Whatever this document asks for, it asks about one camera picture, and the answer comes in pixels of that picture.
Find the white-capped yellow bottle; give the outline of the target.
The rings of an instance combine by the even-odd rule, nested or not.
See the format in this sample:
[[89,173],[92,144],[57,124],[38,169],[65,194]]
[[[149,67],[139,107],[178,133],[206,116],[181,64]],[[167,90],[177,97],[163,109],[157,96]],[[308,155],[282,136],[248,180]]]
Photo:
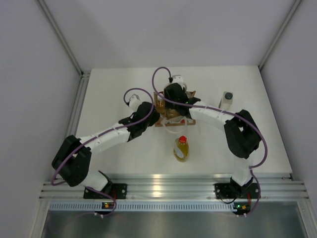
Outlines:
[[162,98],[164,96],[162,93],[157,94],[157,103],[156,103],[156,110],[161,115],[165,115],[165,100]]
[[166,109],[165,112],[167,119],[172,119],[179,116],[179,113],[175,109]]

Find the burlap watermelon print canvas bag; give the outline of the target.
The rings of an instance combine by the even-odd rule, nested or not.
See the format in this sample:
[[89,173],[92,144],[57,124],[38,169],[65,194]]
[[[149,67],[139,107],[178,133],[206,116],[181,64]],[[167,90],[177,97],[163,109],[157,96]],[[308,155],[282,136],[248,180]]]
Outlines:
[[[154,101],[155,101],[155,106],[156,106],[157,93],[154,93]],[[155,127],[163,127],[167,132],[169,132],[171,134],[179,134],[179,133],[183,132],[187,126],[195,125],[195,124],[196,124],[196,121],[194,119],[190,119],[188,117],[183,117],[180,113],[179,113],[178,117],[172,118],[172,119],[167,119],[166,114],[165,115],[160,114],[160,118],[155,123]],[[183,128],[179,131],[175,131],[175,130],[170,130],[168,128],[169,126],[183,126]]]

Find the grey-capped clear bottle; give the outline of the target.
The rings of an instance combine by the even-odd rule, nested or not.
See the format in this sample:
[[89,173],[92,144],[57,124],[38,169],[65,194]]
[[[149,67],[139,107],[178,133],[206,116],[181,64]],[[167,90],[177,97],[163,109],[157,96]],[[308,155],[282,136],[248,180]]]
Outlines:
[[233,103],[233,93],[224,91],[219,102],[218,108],[223,111],[228,111]]

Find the red-capped yellow bottle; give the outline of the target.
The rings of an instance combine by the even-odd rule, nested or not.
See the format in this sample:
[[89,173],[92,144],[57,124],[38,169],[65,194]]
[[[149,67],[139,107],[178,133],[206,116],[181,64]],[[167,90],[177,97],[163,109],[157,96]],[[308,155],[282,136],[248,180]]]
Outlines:
[[186,162],[189,156],[187,137],[182,135],[175,140],[173,153],[179,162]]

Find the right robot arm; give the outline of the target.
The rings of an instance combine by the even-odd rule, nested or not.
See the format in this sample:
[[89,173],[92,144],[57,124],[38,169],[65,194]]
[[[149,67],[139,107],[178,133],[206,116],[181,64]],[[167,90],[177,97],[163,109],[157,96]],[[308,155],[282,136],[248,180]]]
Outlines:
[[176,110],[180,115],[196,121],[204,121],[224,132],[228,148],[235,156],[234,172],[227,191],[234,198],[245,195],[253,182],[250,155],[264,141],[251,114],[247,110],[231,113],[213,108],[199,98],[188,96],[186,87],[180,83],[167,85],[163,95],[167,109]]

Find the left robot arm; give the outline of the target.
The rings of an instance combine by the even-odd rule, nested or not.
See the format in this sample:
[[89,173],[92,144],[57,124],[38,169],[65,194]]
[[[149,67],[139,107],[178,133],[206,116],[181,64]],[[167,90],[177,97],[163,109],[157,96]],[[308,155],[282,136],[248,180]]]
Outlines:
[[138,102],[132,107],[131,116],[119,120],[106,131],[76,138],[65,138],[52,161],[52,167],[70,187],[84,186],[106,198],[111,195],[111,181],[101,171],[91,171],[91,160],[105,150],[129,142],[153,126],[160,114],[150,102]]

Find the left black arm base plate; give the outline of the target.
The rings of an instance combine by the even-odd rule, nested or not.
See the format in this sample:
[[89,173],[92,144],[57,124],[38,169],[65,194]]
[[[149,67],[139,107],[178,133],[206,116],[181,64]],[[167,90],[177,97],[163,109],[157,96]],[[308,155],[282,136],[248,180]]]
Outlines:
[[128,184],[126,183],[111,183],[108,184],[101,191],[94,191],[88,188],[85,188],[83,198],[84,199],[106,199],[107,197],[104,194],[107,194],[111,198],[117,199],[126,199]]

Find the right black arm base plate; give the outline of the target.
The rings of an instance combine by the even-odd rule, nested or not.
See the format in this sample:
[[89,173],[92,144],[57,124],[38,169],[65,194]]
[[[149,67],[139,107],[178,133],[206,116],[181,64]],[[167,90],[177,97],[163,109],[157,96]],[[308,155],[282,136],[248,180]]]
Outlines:
[[214,185],[215,195],[217,199],[257,199],[259,195],[259,186],[257,183],[251,183],[242,187],[230,183],[216,183]]

